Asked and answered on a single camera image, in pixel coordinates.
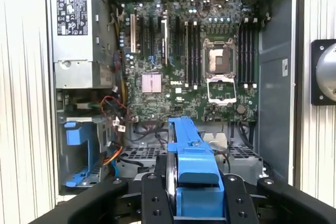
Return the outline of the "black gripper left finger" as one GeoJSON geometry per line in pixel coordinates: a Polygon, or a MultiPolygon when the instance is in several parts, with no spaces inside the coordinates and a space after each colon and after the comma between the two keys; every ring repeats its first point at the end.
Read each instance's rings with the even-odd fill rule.
{"type": "Polygon", "coordinates": [[[161,177],[155,173],[129,182],[112,177],[33,220],[33,223],[173,223],[161,177]]]}

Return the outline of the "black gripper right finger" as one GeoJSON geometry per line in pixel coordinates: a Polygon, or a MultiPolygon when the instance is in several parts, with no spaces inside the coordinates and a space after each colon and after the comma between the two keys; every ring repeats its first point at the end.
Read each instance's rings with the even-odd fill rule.
{"type": "Polygon", "coordinates": [[[227,223],[335,223],[335,208],[281,180],[260,178],[248,193],[237,175],[224,175],[227,223]]]}

